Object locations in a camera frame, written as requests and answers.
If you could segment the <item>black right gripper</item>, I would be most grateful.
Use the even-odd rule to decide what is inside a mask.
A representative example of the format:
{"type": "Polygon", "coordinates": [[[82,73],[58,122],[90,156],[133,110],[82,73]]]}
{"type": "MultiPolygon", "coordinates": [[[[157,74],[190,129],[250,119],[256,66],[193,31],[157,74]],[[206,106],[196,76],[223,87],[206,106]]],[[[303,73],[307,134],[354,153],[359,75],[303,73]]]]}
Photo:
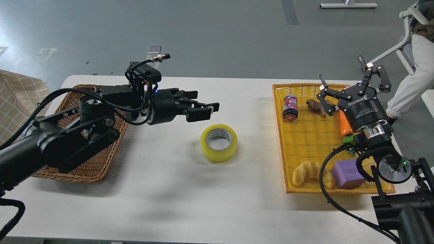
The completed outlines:
{"type": "Polygon", "coordinates": [[[359,85],[351,85],[342,91],[337,91],[329,88],[323,75],[319,75],[323,88],[316,95],[325,113],[329,116],[335,113],[336,105],[328,104],[325,97],[330,96],[338,99],[339,109],[343,111],[352,131],[357,133],[361,132],[364,126],[387,120],[386,112],[378,100],[377,92],[388,93],[392,89],[384,66],[368,64],[362,56],[358,56],[358,61],[364,71],[363,79],[359,85]],[[377,89],[369,86],[373,75],[377,75],[380,79],[377,89]]]}

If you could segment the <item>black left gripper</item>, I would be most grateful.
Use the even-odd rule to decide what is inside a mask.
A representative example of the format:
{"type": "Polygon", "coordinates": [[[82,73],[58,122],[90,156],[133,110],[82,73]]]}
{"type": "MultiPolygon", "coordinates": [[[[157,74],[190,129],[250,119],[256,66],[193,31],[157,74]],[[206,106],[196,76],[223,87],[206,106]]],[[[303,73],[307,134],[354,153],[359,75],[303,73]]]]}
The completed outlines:
{"type": "MultiPolygon", "coordinates": [[[[153,94],[152,113],[149,125],[167,123],[178,115],[184,115],[181,99],[197,99],[198,91],[185,91],[178,88],[159,89],[153,94]]],[[[220,103],[203,104],[200,107],[187,107],[185,116],[187,122],[209,120],[211,114],[219,111],[220,103]]]]}

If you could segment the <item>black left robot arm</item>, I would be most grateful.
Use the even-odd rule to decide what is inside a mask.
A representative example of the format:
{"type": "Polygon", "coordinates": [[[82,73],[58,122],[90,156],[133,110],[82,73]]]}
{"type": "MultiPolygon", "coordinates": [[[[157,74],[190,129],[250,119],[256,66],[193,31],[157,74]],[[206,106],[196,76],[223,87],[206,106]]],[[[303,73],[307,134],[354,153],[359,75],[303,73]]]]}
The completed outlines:
{"type": "Polygon", "coordinates": [[[48,94],[34,112],[1,145],[1,206],[18,211],[1,229],[3,239],[20,221],[25,204],[4,198],[45,166],[69,173],[119,140],[115,116],[130,125],[161,124],[178,115],[186,121],[209,120],[219,103],[200,103],[197,91],[159,89],[161,73],[150,66],[163,62],[169,54],[142,62],[130,62],[124,75],[127,85],[98,86],[94,91],[62,88],[48,94]]]}

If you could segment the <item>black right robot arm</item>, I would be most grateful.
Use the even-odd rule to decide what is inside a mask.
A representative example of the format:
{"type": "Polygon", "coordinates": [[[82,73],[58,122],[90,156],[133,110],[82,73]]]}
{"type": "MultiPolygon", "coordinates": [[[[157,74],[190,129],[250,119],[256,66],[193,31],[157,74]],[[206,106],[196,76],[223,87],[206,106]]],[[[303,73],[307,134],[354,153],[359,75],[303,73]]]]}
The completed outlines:
{"type": "Polygon", "coordinates": [[[328,115],[342,111],[355,142],[344,142],[325,158],[319,169],[319,185],[328,203],[397,244],[432,244],[433,173],[426,159],[410,160],[392,143],[393,128],[387,121],[378,92],[387,93],[391,84],[382,65],[367,64],[359,56],[364,70],[361,82],[342,90],[330,88],[320,75],[317,99],[328,115]],[[367,182],[374,183],[372,196],[377,223],[358,217],[338,204],[324,185],[324,169],[329,160],[344,150],[356,153],[355,167],[367,182]]]}

